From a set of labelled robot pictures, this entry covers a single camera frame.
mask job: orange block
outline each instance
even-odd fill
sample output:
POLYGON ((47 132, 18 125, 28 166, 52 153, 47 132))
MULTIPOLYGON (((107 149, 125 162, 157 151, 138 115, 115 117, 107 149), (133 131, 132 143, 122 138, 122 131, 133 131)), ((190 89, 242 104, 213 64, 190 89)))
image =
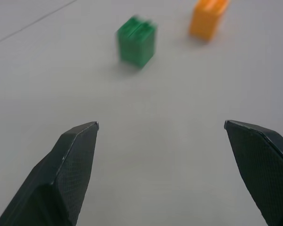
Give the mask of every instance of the orange block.
POLYGON ((211 40, 228 4, 229 0, 199 0, 194 8, 190 34, 211 40))

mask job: green block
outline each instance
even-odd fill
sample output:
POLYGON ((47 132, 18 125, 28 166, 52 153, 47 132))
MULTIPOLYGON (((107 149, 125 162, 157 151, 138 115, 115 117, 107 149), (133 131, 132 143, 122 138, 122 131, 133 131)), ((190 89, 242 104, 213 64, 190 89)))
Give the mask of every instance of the green block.
POLYGON ((144 67, 155 53, 155 36, 155 25, 131 17, 117 31, 120 59, 144 67))

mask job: textured black surface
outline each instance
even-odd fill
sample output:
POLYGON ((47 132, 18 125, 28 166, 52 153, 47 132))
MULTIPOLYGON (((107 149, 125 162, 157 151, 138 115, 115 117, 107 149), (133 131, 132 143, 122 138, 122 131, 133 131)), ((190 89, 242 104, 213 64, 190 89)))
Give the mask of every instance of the textured black surface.
POLYGON ((269 226, 283 226, 283 137, 236 121, 225 123, 241 177, 269 226))
POLYGON ((62 134, 30 172, 0 226, 75 226, 88 187, 98 123, 62 134))

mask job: toy block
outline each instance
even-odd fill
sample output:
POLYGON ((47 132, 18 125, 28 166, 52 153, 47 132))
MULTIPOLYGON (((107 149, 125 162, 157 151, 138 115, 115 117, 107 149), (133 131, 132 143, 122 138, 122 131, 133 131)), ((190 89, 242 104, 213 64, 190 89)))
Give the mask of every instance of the toy block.
POLYGON ((118 31, 118 51, 122 61, 144 67, 155 53, 156 26, 131 17, 118 31))
POLYGON ((229 0, 199 0, 194 8, 190 34, 210 41, 228 4, 229 0))

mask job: gray line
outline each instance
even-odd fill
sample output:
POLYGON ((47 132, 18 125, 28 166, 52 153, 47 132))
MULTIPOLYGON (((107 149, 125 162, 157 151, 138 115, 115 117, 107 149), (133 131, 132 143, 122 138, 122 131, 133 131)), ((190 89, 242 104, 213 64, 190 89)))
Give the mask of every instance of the gray line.
POLYGON ((61 6, 60 8, 58 8, 58 9, 56 9, 56 10, 54 10, 54 11, 52 11, 52 12, 50 12, 50 13, 48 13, 48 14, 42 16, 42 17, 40 17, 39 19, 33 21, 32 23, 30 23, 30 24, 28 24, 28 25, 22 27, 20 30, 15 31, 15 32, 13 32, 13 33, 11 33, 11 34, 9 34, 9 35, 3 37, 2 39, 0 39, 0 42, 6 40, 6 39, 8 39, 8 38, 10 38, 11 36, 14 36, 15 34, 18 34, 19 32, 23 31, 24 29, 30 27, 31 25, 34 25, 35 23, 41 21, 42 19, 45 19, 46 17, 48 17, 48 16, 54 14, 55 12, 58 12, 59 10, 65 8, 66 6, 69 6, 70 4, 74 3, 75 1, 77 1, 77 0, 73 0, 73 1, 71 1, 71 2, 69 2, 69 3, 67 3, 66 5, 63 5, 63 6, 61 6))

